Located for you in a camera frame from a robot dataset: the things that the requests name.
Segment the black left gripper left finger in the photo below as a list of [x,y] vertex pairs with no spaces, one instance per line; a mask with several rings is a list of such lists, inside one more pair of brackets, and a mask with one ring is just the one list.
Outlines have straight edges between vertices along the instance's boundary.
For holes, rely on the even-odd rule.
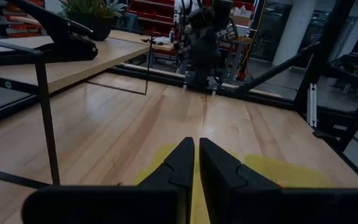
[[192,137],[185,137],[163,162],[139,185],[173,185],[190,188],[193,185],[195,144]]

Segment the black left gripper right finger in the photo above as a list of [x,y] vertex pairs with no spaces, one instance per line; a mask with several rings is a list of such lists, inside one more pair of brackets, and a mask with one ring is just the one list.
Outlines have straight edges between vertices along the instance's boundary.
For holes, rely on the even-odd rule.
[[208,138],[200,139],[200,177],[211,223],[263,223],[257,207],[280,187]]

